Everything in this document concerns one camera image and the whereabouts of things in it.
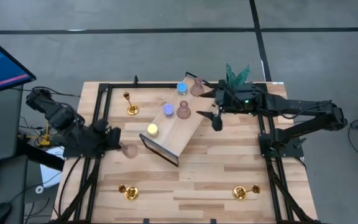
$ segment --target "wooden tabletop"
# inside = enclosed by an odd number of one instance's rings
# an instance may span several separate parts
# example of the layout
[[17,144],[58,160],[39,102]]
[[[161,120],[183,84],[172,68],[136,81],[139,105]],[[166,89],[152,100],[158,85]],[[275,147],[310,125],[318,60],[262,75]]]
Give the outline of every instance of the wooden tabletop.
[[[84,83],[78,112],[87,124],[92,120],[98,85],[99,82]],[[270,93],[287,97],[282,83],[267,83],[267,87]],[[139,106],[139,114],[126,113],[127,101],[122,97],[125,91],[131,94],[131,102]],[[149,218],[151,223],[209,223],[215,218],[218,223],[275,223],[266,164],[257,140],[260,130],[256,117],[224,114],[221,132],[214,131],[211,122],[204,119],[182,152],[179,168],[143,146],[139,133],[145,131],[174,91],[174,88],[113,89],[108,121],[111,126],[120,127],[121,140],[137,144],[140,153],[135,159],[128,159],[120,152],[106,153],[101,161],[92,222],[142,223],[144,218]],[[274,120],[276,128],[292,125],[291,120],[281,117]],[[74,161],[66,161],[61,183]],[[306,214],[317,218],[305,168],[293,158],[283,158],[283,163],[290,193]],[[62,210],[77,194],[82,170],[83,159],[68,180]],[[117,191],[121,184],[137,187],[139,198],[127,201]],[[251,189],[254,184],[261,186],[260,194],[249,194],[245,202],[233,199],[235,186]],[[278,194],[285,218],[283,198]],[[86,195],[82,218],[87,203]],[[58,208],[58,197],[55,208]]]

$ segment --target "black cable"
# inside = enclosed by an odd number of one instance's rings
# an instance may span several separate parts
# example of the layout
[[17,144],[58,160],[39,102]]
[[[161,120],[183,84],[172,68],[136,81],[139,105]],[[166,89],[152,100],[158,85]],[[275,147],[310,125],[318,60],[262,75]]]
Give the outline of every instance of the black cable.
[[56,211],[56,208],[55,208],[55,205],[53,205],[53,211],[56,213],[56,216],[57,217],[60,217],[60,215],[57,213],[57,211]]
[[74,164],[72,165],[72,167],[70,168],[70,171],[68,171],[66,179],[63,183],[63,187],[62,187],[62,191],[60,191],[60,196],[59,196],[59,204],[58,204],[58,217],[61,216],[61,210],[62,210],[62,198],[63,198],[63,192],[65,191],[65,187],[67,184],[67,180],[70,177],[71,173],[74,170],[74,167],[77,165],[78,161],[80,161],[81,157],[77,158],[77,160],[74,162]]
[[29,216],[27,217],[27,219],[25,220],[25,222],[24,222],[24,224],[27,224],[27,222],[29,221],[29,218],[30,218],[30,216],[31,216],[31,212],[32,212],[32,210],[34,209],[34,202],[32,203],[32,206],[31,206],[31,210],[30,210],[30,213],[29,213]]
[[283,114],[283,113],[280,113],[280,115],[283,116],[283,118],[285,118],[285,119],[294,119],[294,118],[298,117],[299,115],[302,115],[302,113],[304,113],[305,111],[308,111],[308,110],[310,110],[310,109],[313,109],[313,108],[316,108],[316,107],[319,107],[319,106],[325,106],[325,105],[328,105],[328,104],[330,104],[330,103],[331,103],[331,100],[325,102],[325,103],[322,104],[322,105],[316,104],[316,105],[313,105],[313,106],[309,106],[309,107],[307,107],[307,108],[301,110],[299,113],[297,113],[297,114],[294,115],[294,116],[287,116],[287,115],[285,115],[285,114]]
[[[55,90],[53,90],[53,89],[51,89],[51,88],[42,87],[42,86],[37,86],[37,87],[34,87],[34,88],[45,88],[45,89],[48,89],[48,90],[52,91],[53,93],[51,93],[51,94],[54,94],[54,95],[81,97],[80,95],[75,95],[75,94],[60,93],[60,92],[55,91]],[[19,91],[29,91],[29,92],[32,91],[32,90],[26,90],[26,89],[21,90],[21,89],[18,89],[18,88],[12,88],[12,89],[13,89],[13,90],[19,90]]]
[[23,125],[19,125],[20,128],[27,128],[27,129],[33,129],[33,130],[43,130],[45,129],[45,127],[26,127],[26,126],[23,126]]
[[354,147],[353,143],[352,143],[352,140],[351,140],[351,128],[352,128],[352,124],[355,123],[357,120],[355,121],[352,121],[352,123],[349,125],[349,128],[347,129],[347,139],[349,140],[349,143],[351,144],[353,150],[355,150],[355,152],[358,153],[358,150],[356,149],[356,147]]
[[45,205],[38,211],[38,212],[35,212],[34,214],[31,215],[31,213],[29,213],[28,215],[24,215],[24,216],[34,216],[34,215],[38,215],[40,214],[42,211],[44,211],[47,206],[48,206],[48,203],[49,203],[49,198],[47,200],[47,203],[45,203]]
[[37,147],[37,148],[41,148],[41,147],[42,147],[40,141],[38,140],[38,138],[36,138],[36,139],[34,140],[34,146]]
[[48,183],[48,182],[50,182],[53,178],[55,178],[57,175],[59,175],[59,174],[61,174],[61,173],[62,173],[62,172],[57,173],[57,174],[56,174],[56,175],[54,175],[51,179],[49,179],[49,180],[45,181],[44,183],[35,184],[35,185],[33,185],[33,186],[30,186],[30,187],[28,187],[28,188],[26,188],[26,189],[22,190],[20,193],[18,193],[17,195],[15,195],[15,197],[13,197],[13,198],[12,198],[12,200],[10,200],[10,201],[9,201],[9,203],[12,203],[12,202],[13,202],[13,200],[15,200],[15,199],[16,199],[19,195],[21,195],[21,194],[25,193],[27,190],[29,190],[29,189],[31,189],[31,188],[33,188],[33,187],[36,187],[36,186],[40,186],[40,185],[47,184],[47,183]]
[[51,216],[50,215],[36,215],[36,216],[33,216],[33,217],[29,217],[28,219],[37,218],[37,217],[51,217]]
[[294,121],[293,123],[296,124],[296,123],[303,123],[303,122],[307,122],[307,121]]
[[294,157],[296,160],[298,160],[300,163],[302,163],[302,165],[305,167],[305,170],[307,171],[308,169],[306,168],[306,164],[305,162],[303,162],[303,160],[300,157]]
[[22,119],[24,120],[24,122],[25,122],[25,125],[27,125],[27,127],[29,128],[30,126],[29,126],[29,124],[27,124],[27,120],[25,119],[25,117],[23,117],[23,116],[20,116],[20,118],[22,118]]
[[[28,135],[28,136],[34,136],[33,134],[28,133],[27,131],[23,131],[23,130],[19,130],[19,131],[22,132],[22,133],[24,133],[24,134],[26,134],[26,135]],[[37,133],[37,138],[36,138],[36,139],[38,139],[38,138],[43,138],[43,139],[45,139],[45,140],[48,141],[47,138],[44,138],[44,137],[41,136],[41,135],[42,135],[42,134],[38,134],[38,133]]]

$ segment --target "green leaves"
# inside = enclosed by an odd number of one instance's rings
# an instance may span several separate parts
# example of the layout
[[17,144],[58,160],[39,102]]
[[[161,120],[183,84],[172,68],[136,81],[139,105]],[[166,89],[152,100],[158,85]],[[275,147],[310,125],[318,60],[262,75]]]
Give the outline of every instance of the green leaves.
[[235,76],[235,74],[231,70],[230,65],[226,64],[226,82],[230,88],[234,88],[236,86],[244,84],[244,82],[248,78],[249,73],[250,73],[250,69],[249,69],[249,65],[247,65],[246,68],[243,69],[243,71],[241,71],[240,74],[238,74],[238,76]]

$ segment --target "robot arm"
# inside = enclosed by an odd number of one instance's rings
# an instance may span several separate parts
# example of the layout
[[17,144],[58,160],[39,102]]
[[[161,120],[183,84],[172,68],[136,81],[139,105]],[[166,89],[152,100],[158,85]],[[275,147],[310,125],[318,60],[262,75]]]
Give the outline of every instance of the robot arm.
[[101,119],[91,126],[70,105],[52,99],[48,88],[35,87],[26,98],[26,104],[45,115],[50,126],[61,134],[65,146],[64,157],[98,157],[107,150],[120,149],[121,129],[108,128]]
[[252,114],[266,117],[284,116],[288,119],[299,115],[314,116],[313,119],[295,125],[286,130],[276,129],[272,132],[271,141],[288,142],[290,139],[325,129],[338,131],[347,125],[342,109],[329,101],[300,101],[286,100],[281,96],[267,93],[252,83],[245,83],[230,89],[224,80],[220,80],[218,87],[200,97],[215,98],[218,112],[197,111],[209,118],[215,131],[222,130],[221,114]]

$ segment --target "wooden board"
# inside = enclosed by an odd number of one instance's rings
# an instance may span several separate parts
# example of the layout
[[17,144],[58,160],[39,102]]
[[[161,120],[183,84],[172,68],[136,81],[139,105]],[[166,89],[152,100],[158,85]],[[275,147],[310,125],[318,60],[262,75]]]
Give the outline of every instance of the wooden board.
[[[92,119],[98,84],[86,82],[83,87],[78,112],[87,124]],[[269,92],[286,97],[284,85],[268,83],[267,87]],[[131,100],[140,106],[142,113],[137,116],[126,113],[127,101],[122,97],[125,91],[131,93]],[[142,223],[143,218],[149,218],[151,223],[209,223],[215,218],[218,223],[275,223],[266,165],[257,140],[257,118],[225,114],[221,132],[213,131],[211,122],[204,119],[182,152],[179,168],[161,162],[159,156],[143,146],[139,133],[153,121],[174,91],[158,88],[113,90],[108,120],[112,126],[122,128],[124,142],[138,145],[140,154],[131,160],[120,152],[106,153],[101,162],[92,222]],[[277,128],[292,125],[287,119],[274,120]],[[66,161],[61,183],[74,161]],[[292,158],[283,158],[283,163],[290,193],[306,214],[317,218],[305,168]],[[78,192],[82,169],[83,159],[68,180],[62,210]],[[138,187],[139,198],[127,201],[117,192],[120,184]],[[260,194],[250,194],[245,202],[232,198],[231,190],[235,186],[249,189],[254,184],[261,186]],[[278,194],[285,218],[283,199],[279,191]],[[82,218],[87,203],[86,196]]]
[[[204,119],[196,111],[209,111],[214,103],[213,98],[195,97],[190,93],[190,88],[194,85],[194,79],[185,77],[183,82],[188,86],[187,94],[179,95],[177,90],[175,90],[167,102],[171,103],[174,107],[173,115],[169,118],[166,117],[161,106],[160,111],[152,121],[153,124],[158,126],[158,136],[150,136],[145,131],[143,133],[144,137],[142,137],[147,142],[148,147],[151,147],[154,152],[172,161],[177,166],[180,154]],[[204,92],[212,90],[205,85],[203,85],[203,88]],[[188,102],[191,110],[191,115],[187,119],[180,119],[176,114],[176,110],[182,100]]]

